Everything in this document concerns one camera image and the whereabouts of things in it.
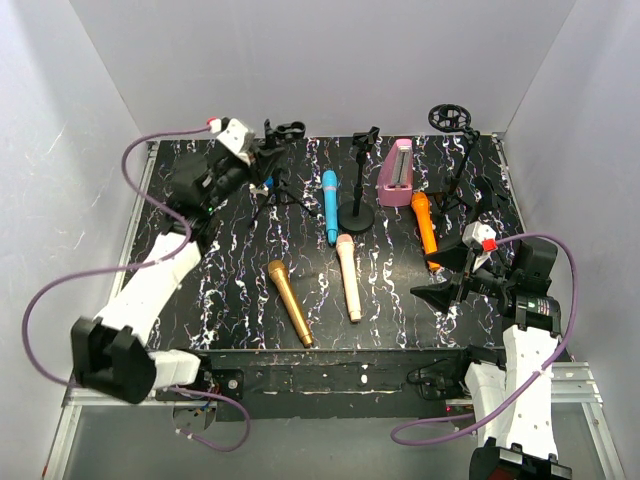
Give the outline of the black tripod mic stand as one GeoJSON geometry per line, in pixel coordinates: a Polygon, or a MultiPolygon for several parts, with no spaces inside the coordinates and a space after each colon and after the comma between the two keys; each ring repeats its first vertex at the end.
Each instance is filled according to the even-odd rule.
{"type": "Polygon", "coordinates": [[[266,199],[258,206],[256,213],[249,222],[253,229],[259,215],[267,207],[279,208],[280,206],[298,205],[311,217],[316,218],[319,213],[305,205],[290,191],[289,183],[282,178],[285,171],[283,158],[286,153],[285,146],[296,140],[302,139],[306,133],[306,125],[302,121],[272,126],[269,119],[264,121],[264,139],[255,140],[252,144],[252,153],[256,160],[256,187],[266,186],[266,199]]]}

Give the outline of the blue microphone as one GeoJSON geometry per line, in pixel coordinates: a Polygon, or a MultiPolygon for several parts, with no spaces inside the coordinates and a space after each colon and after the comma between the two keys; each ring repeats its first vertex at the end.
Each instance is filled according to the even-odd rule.
{"type": "Polygon", "coordinates": [[[322,175],[322,190],[324,196],[325,231],[330,246],[336,244],[338,238],[338,179],[333,170],[327,170],[322,175]]]}

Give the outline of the gold microphone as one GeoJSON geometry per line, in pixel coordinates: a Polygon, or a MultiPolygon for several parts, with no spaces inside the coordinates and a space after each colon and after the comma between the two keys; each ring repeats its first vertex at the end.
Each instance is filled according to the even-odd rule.
{"type": "Polygon", "coordinates": [[[313,336],[291,285],[287,267],[281,260],[273,260],[268,264],[268,274],[281,296],[299,340],[305,348],[310,348],[313,336]]]}

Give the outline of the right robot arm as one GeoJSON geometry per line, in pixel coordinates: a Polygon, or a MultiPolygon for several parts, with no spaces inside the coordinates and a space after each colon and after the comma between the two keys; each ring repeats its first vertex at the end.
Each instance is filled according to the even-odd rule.
{"type": "Polygon", "coordinates": [[[429,260],[452,271],[451,279],[412,288],[414,296],[446,312],[470,293],[493,298],[501,316],[505,354],[469,346],[457,358],[452,380],[469,391],[474,433],[472,479],[570,479],[552,426],[552,365],[566,349],[575,326],[571,312],[561,323],[561,307],[549,294],[551,271],[567,246],[546,234],[511,237],[515,256],[501,269],[489,267],[503,241],[479,223],[446,239],[429,260]]]}

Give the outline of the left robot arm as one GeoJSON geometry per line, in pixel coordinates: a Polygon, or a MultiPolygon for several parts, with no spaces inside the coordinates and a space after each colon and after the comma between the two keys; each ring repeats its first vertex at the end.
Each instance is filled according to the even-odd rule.
{"type": "Polygon", "coordinates": [[[138,404],[157,389],[203,383],[199,355],[150,351],[147,342],[164,306],[210,251],[219,227],[215,208],[249,177],[248,166],[220,143],[175,163],[167,205],[188,224],[166,217],[146,258],[149,267],[136,271],[95,318],[74,323],[73,375],[80,386],[138,404]]]}

